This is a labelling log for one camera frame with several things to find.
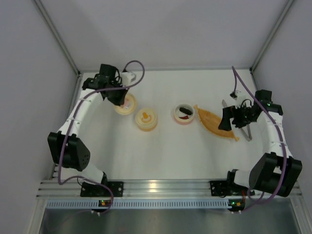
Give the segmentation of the cream lid pink knob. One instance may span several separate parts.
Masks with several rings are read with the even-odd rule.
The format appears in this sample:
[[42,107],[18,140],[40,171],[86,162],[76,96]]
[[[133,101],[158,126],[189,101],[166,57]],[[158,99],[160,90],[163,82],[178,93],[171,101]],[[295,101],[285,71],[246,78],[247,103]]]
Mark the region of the cream lid pink knob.
[[124,104],[121,106],[114,106],[114,110],[120,115],[129,115],[135,111],[136,107],[136,98],[134,95],[127,93],[124,99]]

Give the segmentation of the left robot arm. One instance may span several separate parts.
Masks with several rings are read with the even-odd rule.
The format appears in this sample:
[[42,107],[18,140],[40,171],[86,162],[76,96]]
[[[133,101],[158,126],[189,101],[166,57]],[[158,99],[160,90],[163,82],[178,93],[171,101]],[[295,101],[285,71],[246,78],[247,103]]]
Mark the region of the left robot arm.
[[106,99],[112,104],[124,104],[127,90],[122,86],[119,70],[108,64],[102,64],[99,72],[87,78],[82,85],[80,95],[72,112],[57,132],[48,135],[48,145],[53,162],[58,165],[58,182],[67,182],[61,178],[62,169],[71,169],[75,178],[81,178],[89,184],[107,185],[107,175],[90,162],[91,152],[82,141],[81,134],[88,129],[95,110]]

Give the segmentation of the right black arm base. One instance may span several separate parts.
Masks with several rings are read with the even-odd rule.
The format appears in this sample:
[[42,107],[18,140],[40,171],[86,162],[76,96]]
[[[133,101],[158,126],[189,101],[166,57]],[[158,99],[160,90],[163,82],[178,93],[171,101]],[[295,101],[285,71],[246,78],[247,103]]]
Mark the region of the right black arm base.
[[239,196],[246,195],[248,188],[240,185],[236,185],[227,180],[211,180],[210,182],[211,195],[220,198],[227,196]]

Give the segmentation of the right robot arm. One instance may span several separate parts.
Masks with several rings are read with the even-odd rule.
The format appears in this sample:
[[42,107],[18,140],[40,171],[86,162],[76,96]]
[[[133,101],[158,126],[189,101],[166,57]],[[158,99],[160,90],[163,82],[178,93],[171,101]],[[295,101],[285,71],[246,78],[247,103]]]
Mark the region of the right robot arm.
[[240,91],[230,96],[233,106],[222,103],[222,119],[218,128],[229,133],[232,127],[242,129],[256,123],[262,141],[262,156],[249,171],[233,169],[228,172],[237,186],[287,197],[302,171],[302,162],[294,159],[283,132],[283,110],[272,101],[272,92],[256,91],[248,99]]

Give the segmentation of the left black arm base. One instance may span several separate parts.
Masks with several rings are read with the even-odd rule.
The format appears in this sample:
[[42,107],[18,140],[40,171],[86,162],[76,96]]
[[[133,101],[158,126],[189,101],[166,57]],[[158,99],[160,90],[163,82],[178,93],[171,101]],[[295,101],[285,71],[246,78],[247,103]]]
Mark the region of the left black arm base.
[[[108,181],[107,187],[111,190],[114,197],[123,197],[124,182],[123,181]],[[80,190],[81,197],[109,197],[110,192],[100,185],[82,183]]]

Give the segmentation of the cream lid orange knob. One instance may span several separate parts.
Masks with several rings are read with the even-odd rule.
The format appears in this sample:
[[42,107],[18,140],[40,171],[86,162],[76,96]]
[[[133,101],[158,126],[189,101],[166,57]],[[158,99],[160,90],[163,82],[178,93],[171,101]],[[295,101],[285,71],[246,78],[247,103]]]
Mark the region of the cream lid orange knob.
[[135,122],[136,124],[137,123],[145,125],[153,124],[157,122],[157,114],[151,108],[140,109],[135,116]]

